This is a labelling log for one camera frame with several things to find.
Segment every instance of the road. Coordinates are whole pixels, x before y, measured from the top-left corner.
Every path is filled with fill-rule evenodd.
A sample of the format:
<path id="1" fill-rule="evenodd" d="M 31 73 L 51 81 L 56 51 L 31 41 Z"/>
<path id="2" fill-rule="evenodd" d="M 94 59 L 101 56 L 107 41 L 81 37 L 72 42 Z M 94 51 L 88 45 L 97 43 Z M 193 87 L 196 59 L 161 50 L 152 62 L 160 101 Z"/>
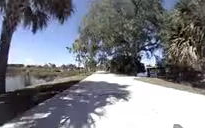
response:
<path id="1" fill-rule="evenodd" d="M 96 73 L 1 128 L 205 128 L 205 96 Z"/>

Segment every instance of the foliage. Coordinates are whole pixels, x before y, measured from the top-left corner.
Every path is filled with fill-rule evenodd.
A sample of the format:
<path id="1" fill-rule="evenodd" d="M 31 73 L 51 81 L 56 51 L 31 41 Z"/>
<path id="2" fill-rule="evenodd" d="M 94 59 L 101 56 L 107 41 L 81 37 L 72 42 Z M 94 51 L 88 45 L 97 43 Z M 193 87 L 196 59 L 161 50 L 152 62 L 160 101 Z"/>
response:
<path id="1" fill-rule="evenodd" d="M 145 72 L 144 64 L 140 63 L 140 59 L 131 56 L 118 55 L 110 61 L 111 72 L 136 75 Z"/>
<path id="2" fill-rule="evenodd" d="M 180 0 L 167 14 L 162 32 L 169 65 L 183 74 L 205 74 L 205 1 Z"/>
<path id="3" fill-rule="evenodd" d="M 74 67 L 69 67 L 69 65 L 67 65 L 67 68 L 71 70 L 60 70 L 59 68 L 13 67 L 13 68 L 8 68 L 7 76 L 22 76 L 28 74 L 36 78 L 44 79 L 50 77 L 64 78 L 64 77 L 75 76 L 75 75 L 85 73 L 85 71 L 78 70 L 77 68 Z"/>
<path id="4" fill-rule="evenodd" d="M 97 68 L 97 62 L 93 58 L 90 58 L 90 59 L 86 60 L 85 68 L 88 71 L 95 71 Z"/>
<path id="5" fill-rule="evenodd" d="M 72 52 L 81 62 L 102 66 L 121 55 L 141 58 L 160 46 L 163 14 L 160 0 L 96 0 L 79 28 Z"/>

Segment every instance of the palm tree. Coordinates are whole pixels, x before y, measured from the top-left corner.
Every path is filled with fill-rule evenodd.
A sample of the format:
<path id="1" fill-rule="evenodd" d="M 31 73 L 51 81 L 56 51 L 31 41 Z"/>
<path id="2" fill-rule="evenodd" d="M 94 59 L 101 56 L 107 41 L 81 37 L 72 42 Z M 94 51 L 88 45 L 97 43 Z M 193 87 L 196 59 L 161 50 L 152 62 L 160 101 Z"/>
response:
<path id="1" fill-rule="evenodd" d="M 0 0 L 3 16 L 0 36 L 0 94 L 5 93 L 5 77 L 11 40 L 19 24 L 33 33 L 47 27 L 50 20 L 61 24 L 72 14 L 72 0 Z"/>
<path id="2" fill-rule="evenodd" d="M 170 17 L 168 55 L 174 64 L 195 66 L 202 57 L 204 31 L 200 19 L 194 15 L 195 1 L 181 0 Z"/>

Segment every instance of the tree canopy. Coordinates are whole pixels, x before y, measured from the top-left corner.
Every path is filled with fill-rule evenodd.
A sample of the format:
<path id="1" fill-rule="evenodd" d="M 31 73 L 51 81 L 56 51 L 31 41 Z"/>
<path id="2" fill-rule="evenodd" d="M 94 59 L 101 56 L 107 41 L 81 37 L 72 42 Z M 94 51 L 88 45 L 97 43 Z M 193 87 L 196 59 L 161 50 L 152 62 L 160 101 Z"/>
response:
<path id="1" fill-rule="evenodd" d="M 160 46 L 161 0 L 95 0 L 79 27 L 73 52 L 105 63 L 114 56 L 141 60 Z"/>

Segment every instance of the dirt shoulder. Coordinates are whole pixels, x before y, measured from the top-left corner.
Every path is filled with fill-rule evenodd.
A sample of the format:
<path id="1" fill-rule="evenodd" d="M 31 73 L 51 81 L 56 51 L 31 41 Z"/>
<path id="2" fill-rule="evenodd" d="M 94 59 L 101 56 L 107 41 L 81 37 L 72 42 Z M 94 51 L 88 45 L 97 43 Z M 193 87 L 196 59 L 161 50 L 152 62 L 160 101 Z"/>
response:
<path id="1" fill-rule="evenodd" d="M 86 75 L 72 76 L 46 84 L 29 86 L 0 96 L 0 125 L 63 92 L 86 77 Z"/>
<path id="2" fill-rule="evenodd" d="M 177 89 L 177 90 L 188 91 L 191 93 L 205 95 L 205 89 L 192 87 L 188 83 L 177 84 L 177 83 L 173 83 L 173 82 L 166 81 L 163 79 L 147 78 L 147 77 L 136 78 L 136 80 L 146 82 L 146 83 L 151 83 L 151 84 L 158 85 L 158 86 L 167 87 L 167 88 L 173 88 L 173 89 Z"/>

